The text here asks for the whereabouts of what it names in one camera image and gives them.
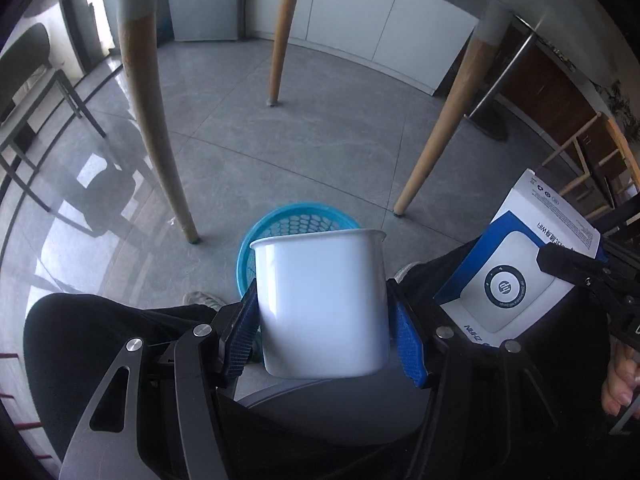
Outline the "person's right hand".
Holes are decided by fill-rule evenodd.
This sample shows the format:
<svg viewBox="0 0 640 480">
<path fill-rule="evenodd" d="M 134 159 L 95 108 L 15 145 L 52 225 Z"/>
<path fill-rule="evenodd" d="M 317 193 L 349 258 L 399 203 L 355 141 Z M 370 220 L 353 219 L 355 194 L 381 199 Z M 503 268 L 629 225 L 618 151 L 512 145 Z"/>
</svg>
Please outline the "person's right hand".
<svg viewBox="0 0 640 480">
<path fill-rule="evenodd" d="M 605 413 L 618 416 L 622 408 L 629 408 L 639 389 L 639 363 L 633 348 L 619 340 L 612 341 L 612 354 L 601 390 L 601 404 Z"/>
</svg>

